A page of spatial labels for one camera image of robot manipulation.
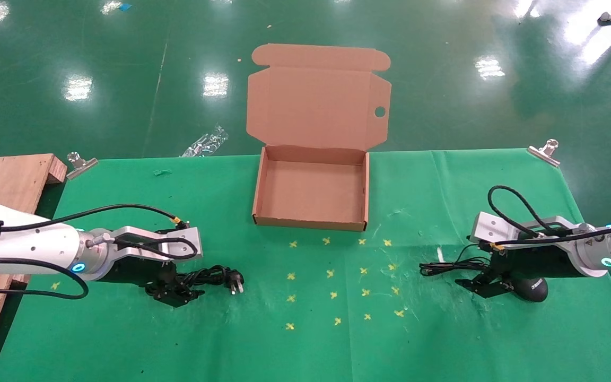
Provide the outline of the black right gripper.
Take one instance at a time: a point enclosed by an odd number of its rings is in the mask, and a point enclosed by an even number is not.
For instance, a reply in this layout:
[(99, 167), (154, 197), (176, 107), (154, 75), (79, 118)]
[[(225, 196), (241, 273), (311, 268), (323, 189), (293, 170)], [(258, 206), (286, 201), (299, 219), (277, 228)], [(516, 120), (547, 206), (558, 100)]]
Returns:
[(568, 252), (560, 247), (492, 248), (490, 267), (504, 280), (493, 281), (491, 276), (480, 273), (472, 280), (457, 279), (455, 283), (469, 291), (482, 290), (483, 298), (492, 298), (516, 290), (510, 279), (584, 277), (570, 261)]

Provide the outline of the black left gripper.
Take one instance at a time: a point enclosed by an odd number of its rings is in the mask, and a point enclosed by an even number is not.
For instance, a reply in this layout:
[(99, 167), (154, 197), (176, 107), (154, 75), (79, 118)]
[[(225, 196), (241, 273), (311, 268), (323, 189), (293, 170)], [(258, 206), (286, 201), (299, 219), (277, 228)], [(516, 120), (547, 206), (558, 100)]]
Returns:
[(172, 262), (161, 262), (154, 259), (118, 259), (99, 281), (133, 284), (145, 288), (146, 294), (155, 301), (175, 309), (205, 294), (204, 290), (188, 285), (180, 285), (176, 288), (161, 286), (172, 282), (176, 275), (177, 267)]

